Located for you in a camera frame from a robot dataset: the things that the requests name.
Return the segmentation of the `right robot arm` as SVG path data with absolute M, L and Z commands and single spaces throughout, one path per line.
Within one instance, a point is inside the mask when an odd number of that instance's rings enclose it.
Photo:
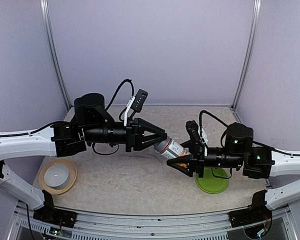
M 196 177 L 200 184 L 204 176 L 228 182 L 233 170 L 242 171 L 251 179 L 268 179 L 278 176 L 300 175 L 300 151 L 280 150 L 254 141 L 254 130 L 241 123 L 226 124 L 221 147 L 208 147 L 203 122 L 186 123 L 189 141 L 182 144 L 189 155 L 169 159 L 166 163 L 183 174 Z M 300 179 L 287 185 L 256 192 L 246 210 L 246 218 L 256 222 L 266 209 L 275 210 L 290 202 L 300 200 Z

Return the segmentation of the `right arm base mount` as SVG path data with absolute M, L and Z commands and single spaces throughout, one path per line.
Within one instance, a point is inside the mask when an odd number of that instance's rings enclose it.
M 261 190 L 253 194 L 252 202 L 247 208 L 233 210 L 228 213 L 232 228 L 241 227 L 272 219 L 272 211 L 266 207 L 267 190 Z

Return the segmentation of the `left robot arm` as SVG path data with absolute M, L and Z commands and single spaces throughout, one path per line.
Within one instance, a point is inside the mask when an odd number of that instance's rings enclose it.
M 39 211 L 53 223 L 60 218 L 51 194 L 31 186 L 6 165 L 5 160 L 48 156 L 69 157 L 96 143 L 125 145 L 126 152 L 142 151 L 167 138 L 166 132 L 141 118 L 127 116 L 115 121 L 100 93 L 88 93 L 74 100 L 71 121 L 56 121 L 36 130 L 0 133 L 0 188 Z

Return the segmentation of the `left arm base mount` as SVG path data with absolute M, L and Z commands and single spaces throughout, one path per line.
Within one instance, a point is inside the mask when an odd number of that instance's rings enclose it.
M 73 229 L 78 214 L 74 211 L 56 208 L 52 195 L 46 190 L 42 190 L 42 192 L 44 196 L 43 207 L 34 210 L 33 218 L 59 227 Z

